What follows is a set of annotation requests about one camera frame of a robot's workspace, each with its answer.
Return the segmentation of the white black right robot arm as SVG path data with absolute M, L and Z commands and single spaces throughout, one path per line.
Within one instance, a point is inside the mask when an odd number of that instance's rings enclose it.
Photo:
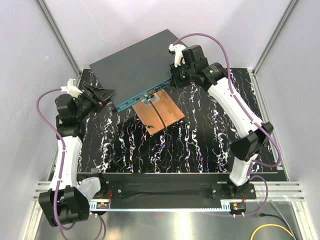
M 234 85 L 229 83 L 227 70 L 220 63 L 208 63 L 200 45 L 170 44 L 168 52 L 174 55 L 174 62 L 170 65 L 171 85 L 184 88 L 194 83 L 202 87 L 219 103 L 235 126 L 240 138 L 230 146 L 234 155 L 233 166 L 221 189 L 230 197 L 239 198 L 249 184 L 253 161 L 274 127 L 270 122 L 263 123 L 246 105 Z

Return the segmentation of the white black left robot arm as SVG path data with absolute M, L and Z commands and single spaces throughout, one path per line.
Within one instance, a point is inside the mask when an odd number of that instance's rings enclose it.
M 85 135 L 84 119 L 90 113 L 99 113 L 115 91 L 88 84 L 83 90 L 68 84 L 58 91 L 61 94 L 54 100 L 58 112 L 55 125 L 44 120 L 57 137 L 56 166 L 48 190 L 40 193 L 38 202 L 52 227 L 68 231 L 75 223 L 88 219 L 94 197 L 103 198 L 108 193 L 100 173 L 78 184 L 77 169 Z

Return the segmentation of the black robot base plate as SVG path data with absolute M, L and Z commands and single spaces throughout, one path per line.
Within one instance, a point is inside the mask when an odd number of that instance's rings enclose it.
M 214 211 L 222 208 L 223 201 L 257 199 L 253 183 L 238 195 L 229 195 L 227 173 L 104 173 L 103 177 L 111 190 L 112 211 Z

